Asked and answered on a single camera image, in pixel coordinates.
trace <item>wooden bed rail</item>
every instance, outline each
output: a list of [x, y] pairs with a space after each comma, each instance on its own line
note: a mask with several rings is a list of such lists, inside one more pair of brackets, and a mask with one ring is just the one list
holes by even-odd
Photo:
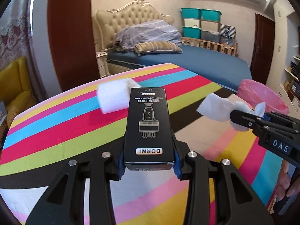
[[195, 38], [189, 38], [189, 37], [182, 37], [181, 38], [182, 44], [189, 44], [190, 46], [198, 46], [201, 48], [206, 48], [209, 50], [214, 50], [217, 52], [225, 53], [231, 56], [236, 56], [237, 50], [238, 50], [238, 44], [235, 43], [234, 47], [227, 46], [225, 44], [220, 44], [216, 42], [206, 41], [206, 40], [200, 40]]

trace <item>beige leather headboard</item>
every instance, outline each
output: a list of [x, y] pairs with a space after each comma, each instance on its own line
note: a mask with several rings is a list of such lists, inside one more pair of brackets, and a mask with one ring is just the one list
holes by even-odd
[[144, 0], [133, 1], [119, 9], [97, 10], [93, 16], [95, 48], [97, 52], [113, 49], [115, 34], [130, 25], [161, 19], [172, 25], [172, 16], [159, 13]]

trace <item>colorful striped fabric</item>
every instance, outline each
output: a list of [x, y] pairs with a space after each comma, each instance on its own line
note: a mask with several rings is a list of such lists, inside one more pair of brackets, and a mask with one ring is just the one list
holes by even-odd
[[[229, 158], [252, 185], [265, 205], [272, 196], [281, 159], [261, 148], [250, 132], [238, 133], [228, 122], [211, 121], [196, 112], [211, 92], [241, 101], [230, 91], [173, 64], [160, 64], [100, 79], [52, 97], [21, 113], [13, 121], [0, 159], [0, 193], [21, 223], [50, 181], [70, 159], [87, 161], [98, 147], [118, 141], [126, 128], [127, 109], [102, 114], [96, 100], [98, 84], [133, 78], [143, 87], [165, 87], [171, 127], [178, 140], [205, 158]], [[85, 224], [89, 224], [89, 180], [85, 192]], [[182, 224], [188, 181], [173, 170], [126, 170], [111, 182], [118, 224]], [[215, 223], [212, 181], [211, 224]]]

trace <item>silver bolt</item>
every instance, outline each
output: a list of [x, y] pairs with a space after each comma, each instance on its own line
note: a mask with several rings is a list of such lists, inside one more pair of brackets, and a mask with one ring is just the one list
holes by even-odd
[[109, 151], [105, 151], [105, 152], [102, 153], [103, 158], [109, 158], [110, 155], [111, 155], [111, 153]]
[[194, 152], [194, 151], [190, 151], [188, 153], [188, 156], [191, 157], [191, 158], [195, 158], [197, 156], [197, 152]]
[[231, 164], [231, 161], [228, 160], [228, 159], [223, 159], [222, 160], [222, 163], [225, 165], [225, 166], [229, 166]]
[[72, 167], [72, 166], [75, 166], [77, 164], [77, 161], [73, 159], [73, 160], [70, 160], [68, 164], [69, 164], [69, 166]]

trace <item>blue mattress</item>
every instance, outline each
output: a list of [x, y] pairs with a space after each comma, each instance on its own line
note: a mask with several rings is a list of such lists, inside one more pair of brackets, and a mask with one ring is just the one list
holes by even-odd
[[108, 54], [109, 63], [136, 69], [172, 63], [199, 74], [227, 89], [237, 92], [243, 79], [252, 79], [249, 66], [239, 58], [196, 46], [182, 45], [182, 54], [151, 54], [138, 56], [134, 52], [114, 51]]

